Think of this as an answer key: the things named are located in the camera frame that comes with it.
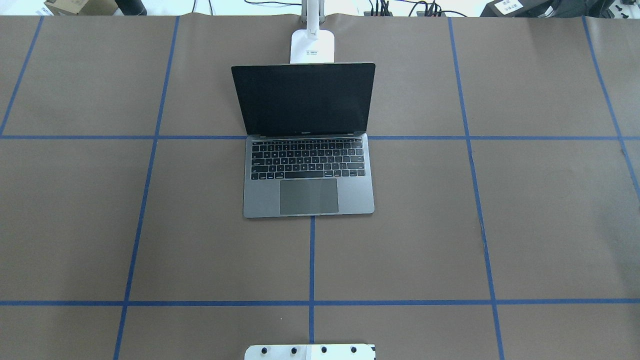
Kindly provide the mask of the grey laptop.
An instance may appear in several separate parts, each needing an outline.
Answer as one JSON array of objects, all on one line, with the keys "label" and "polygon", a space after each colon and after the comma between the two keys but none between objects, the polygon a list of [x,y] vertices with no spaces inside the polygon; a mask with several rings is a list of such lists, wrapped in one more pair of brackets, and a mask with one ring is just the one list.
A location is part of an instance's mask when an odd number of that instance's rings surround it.
[{"label": "grey laptop", "polygon": [[375,211],[371,62],[231,68],[246,130],[247,219]]}]

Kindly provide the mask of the white desk lamp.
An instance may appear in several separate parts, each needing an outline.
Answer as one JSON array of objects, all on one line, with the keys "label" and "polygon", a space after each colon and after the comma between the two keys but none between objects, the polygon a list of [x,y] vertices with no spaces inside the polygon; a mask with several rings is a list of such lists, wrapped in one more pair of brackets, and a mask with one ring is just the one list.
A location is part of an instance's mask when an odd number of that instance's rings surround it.
[{"label": "white desk lamp", "polygon": [[323,29],[324,0],[302,0],[301,22],[304,28],[291,35],[290,64],[329,64],[335,62],[335,35]]}]

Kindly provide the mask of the black water bottle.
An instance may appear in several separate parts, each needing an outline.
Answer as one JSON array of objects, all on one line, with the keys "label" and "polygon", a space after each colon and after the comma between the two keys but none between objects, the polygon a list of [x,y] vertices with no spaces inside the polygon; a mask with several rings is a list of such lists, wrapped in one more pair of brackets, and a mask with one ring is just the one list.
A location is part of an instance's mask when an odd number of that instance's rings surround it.
[{"label": "black water bottle", "polygon": [[142,0],[115,0],[124,16],[146,16],[147,9]]}]

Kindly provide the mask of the brown cardboard box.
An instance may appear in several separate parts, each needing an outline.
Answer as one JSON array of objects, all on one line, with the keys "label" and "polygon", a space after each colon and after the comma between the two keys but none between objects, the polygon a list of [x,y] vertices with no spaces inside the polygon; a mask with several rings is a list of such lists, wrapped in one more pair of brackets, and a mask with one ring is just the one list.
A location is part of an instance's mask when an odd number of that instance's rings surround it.
[{"label": "brown cardboard box", "polygon": [[118,9],[114,0],[44,0],[55,16],[112,16]]}]

